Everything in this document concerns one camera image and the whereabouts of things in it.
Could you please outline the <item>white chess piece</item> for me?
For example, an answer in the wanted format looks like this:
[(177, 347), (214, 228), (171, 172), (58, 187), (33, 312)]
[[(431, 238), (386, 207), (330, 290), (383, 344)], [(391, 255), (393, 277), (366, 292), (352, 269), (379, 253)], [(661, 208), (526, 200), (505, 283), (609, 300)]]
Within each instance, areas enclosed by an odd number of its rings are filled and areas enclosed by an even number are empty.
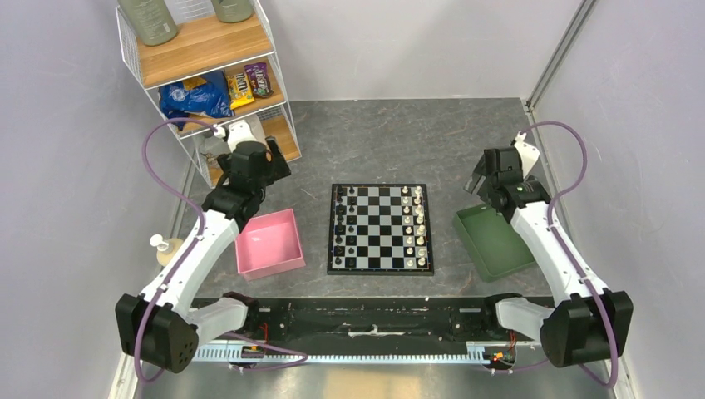
[(414, 189), (413, 204), (414, 205), (421, 205), (422, 201), (423, 201), (423, 188), (421, 186), (417, 186)]

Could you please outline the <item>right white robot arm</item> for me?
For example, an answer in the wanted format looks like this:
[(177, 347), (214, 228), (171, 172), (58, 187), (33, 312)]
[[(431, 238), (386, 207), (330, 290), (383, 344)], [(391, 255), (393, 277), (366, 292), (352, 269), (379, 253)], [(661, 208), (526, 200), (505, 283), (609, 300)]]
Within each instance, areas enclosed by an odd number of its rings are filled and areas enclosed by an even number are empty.
[(553, 297), (545, 308), (519, 294), (486, 300), (481, 332), (500, 340), (512, 330), (540, 342), (555, 367), (616, 362), (624, 354), (634, 304), (588, 267), (554, 215), (543, 185), (525, 175), (538, 150), (516, 140), (490, 148), (474, 168), (470, 188), (520, 237), (540, 267)]

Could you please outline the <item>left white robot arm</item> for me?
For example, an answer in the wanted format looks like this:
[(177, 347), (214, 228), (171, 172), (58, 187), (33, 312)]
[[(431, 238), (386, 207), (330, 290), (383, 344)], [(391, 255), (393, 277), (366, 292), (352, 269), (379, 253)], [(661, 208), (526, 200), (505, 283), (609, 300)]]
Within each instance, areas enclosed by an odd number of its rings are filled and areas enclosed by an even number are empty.
[(258, 213), (267, 187), (289, 176), (291, 169), (271, 135), (259, 140), (252, 133), (206, 127), (225, 141), (229, 153), (219, 156), (223, 174), (203, 204), (166, 184), (150, 165), (148, 147), (141, 150), (150, 176), (186, 202), (195, 211), (197, 223), (170, 262), (139, 294), (124, 294), (116, 303), (121, 350), (132, 357), (140, 382), (150, 380), (143, 373), (144, 364), (157, 367), (155, 378), (164, 371), (179, 373), (200, 346), (230, 333), (247, 340), (261, 327), (260, 316), (249, 310), (249, 300), (238, 294), (225, 294), (203, 308), (192, 309), (191, 305), (215, 261)]

